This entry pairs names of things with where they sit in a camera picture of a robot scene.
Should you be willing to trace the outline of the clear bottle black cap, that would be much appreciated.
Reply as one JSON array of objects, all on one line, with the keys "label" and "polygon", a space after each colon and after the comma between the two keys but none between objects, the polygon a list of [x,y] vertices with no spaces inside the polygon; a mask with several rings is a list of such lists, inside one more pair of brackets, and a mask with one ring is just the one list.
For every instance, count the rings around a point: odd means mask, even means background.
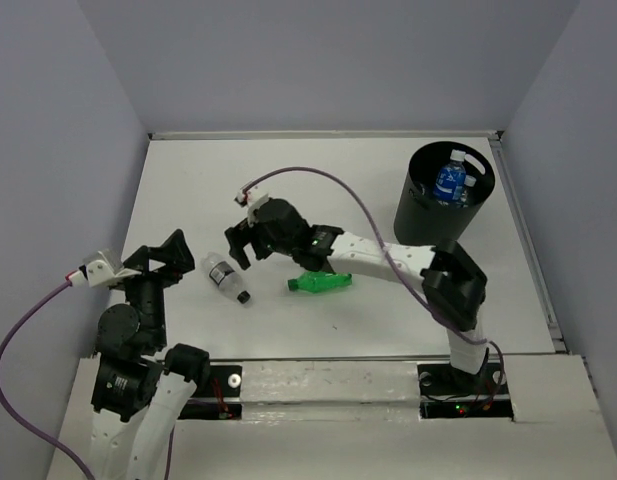
[{"label": "clear bottle black cap", "polygon": [[242,277],[224,257],[210,252],[202,259],[201,266],[205,277],[223,296],[241,305],[251,300]]}]

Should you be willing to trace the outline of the green plastic bottle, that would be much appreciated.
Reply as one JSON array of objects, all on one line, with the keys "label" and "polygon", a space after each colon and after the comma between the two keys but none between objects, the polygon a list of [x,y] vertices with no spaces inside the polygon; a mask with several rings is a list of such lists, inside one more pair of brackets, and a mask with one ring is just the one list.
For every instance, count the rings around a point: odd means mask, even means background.
[{"label": "green plastic bottle", "polygon": [[289,279],[287,286],[292,292],[304,291],[316,294],[348,287],[352,284],[352,280],[351,274],[307,271],[297,278]]}]

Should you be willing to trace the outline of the clear bottle blue label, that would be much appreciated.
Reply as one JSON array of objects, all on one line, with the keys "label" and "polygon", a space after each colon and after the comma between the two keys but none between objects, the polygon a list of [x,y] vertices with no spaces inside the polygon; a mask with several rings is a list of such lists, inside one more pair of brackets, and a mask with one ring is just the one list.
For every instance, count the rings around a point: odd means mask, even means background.
[{"label": "clear bottle blue label", "polygon": [[454,203],[459,200],[466,178],[465,157],[464,151],[453,150],[449,162],[439,170],[433,189],[438,201]]}]

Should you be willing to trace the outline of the clear bottle green white label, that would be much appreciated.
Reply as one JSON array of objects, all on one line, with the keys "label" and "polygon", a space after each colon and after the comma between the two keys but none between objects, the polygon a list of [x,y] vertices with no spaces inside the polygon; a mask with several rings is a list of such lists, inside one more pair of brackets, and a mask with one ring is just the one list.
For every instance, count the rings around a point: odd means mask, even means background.
[{"label": "clear bottle green white label", "polygon": [[468,208],[474,203],[474,187],[477,183],[477,179],[472,175],[467,175],[462,187],[462,193],[458,200],[458,206],[461,208]]}]

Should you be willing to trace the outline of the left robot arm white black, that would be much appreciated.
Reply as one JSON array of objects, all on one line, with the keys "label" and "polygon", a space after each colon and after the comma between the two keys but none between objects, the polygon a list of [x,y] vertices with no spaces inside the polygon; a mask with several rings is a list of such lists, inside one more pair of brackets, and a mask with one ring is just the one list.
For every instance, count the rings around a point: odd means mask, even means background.
[{"label": "left robot arm white black", "polygon": [[164,291],[194,268],[177,229],[161,245],[141,246],[126,260],[100,251],[81,269],[89,286],[125,296],[97,325],[88,457],[96,479],[151,478],[184,406],[208,386],[209,353],[167,344]]}]

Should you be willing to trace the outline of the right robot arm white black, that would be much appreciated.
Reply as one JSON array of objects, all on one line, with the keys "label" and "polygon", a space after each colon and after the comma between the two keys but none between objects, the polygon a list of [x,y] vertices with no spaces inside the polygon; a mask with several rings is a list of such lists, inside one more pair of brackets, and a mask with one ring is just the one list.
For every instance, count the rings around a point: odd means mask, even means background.
[{"label": "right robot arm white black", "polygon": [[309,224],[288,201],[254,191],[236,203],[244,220],[226,230],[229,254],[242,269],[273,254],[292,259],[311,272],[365,276],[399,283],[412,290],[447,332],[450,361],[447,379],[459,392],[481,386],[488,362],[479,310],[487,277],[454,240],[436,246],[405,246],[357,236],[340,227]]}]

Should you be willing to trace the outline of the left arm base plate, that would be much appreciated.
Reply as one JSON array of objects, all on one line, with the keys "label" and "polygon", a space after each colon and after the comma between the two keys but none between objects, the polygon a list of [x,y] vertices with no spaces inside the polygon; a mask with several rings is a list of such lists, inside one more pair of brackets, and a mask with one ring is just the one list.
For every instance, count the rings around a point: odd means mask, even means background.
[{"label": "left arm base plate", "polygon": [[199,387],[179,414],[179,420],[240,420],[243,405],[243,368],[238,364],[212,364],[208,382]]}]

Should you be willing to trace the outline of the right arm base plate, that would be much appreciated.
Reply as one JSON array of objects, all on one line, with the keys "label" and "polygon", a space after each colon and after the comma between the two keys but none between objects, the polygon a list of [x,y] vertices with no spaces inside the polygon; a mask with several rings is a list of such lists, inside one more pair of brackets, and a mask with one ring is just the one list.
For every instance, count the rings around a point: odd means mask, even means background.
[{"label": "right arm base plate", "polygon": [[500,365],[488,363],[471,376],[446,363],[417,366],[420,417],[424,420],[514,418],[509,388]]}]

